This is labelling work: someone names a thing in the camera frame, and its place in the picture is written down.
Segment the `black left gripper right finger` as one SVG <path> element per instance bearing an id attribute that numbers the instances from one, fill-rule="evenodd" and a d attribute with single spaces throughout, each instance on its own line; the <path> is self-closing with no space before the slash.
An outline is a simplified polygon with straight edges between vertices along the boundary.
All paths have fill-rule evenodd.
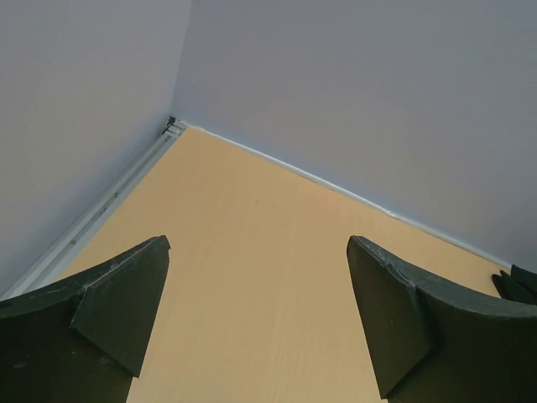
<path id="1" fill-rule="evenodd" d="M 347 261 L 383 399 L 535 401 L 536 306 L 466 288 L 361 236 Z"/>

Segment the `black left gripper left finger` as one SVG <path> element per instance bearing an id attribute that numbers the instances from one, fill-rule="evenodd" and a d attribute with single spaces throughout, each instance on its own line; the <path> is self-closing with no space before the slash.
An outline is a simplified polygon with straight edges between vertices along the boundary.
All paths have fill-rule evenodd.
<path id="1" fill-rule="evenodd" d="M 1 303 L 3 402 L 124 402 L 139 377 L 169 268 L 150 238 Z"/>

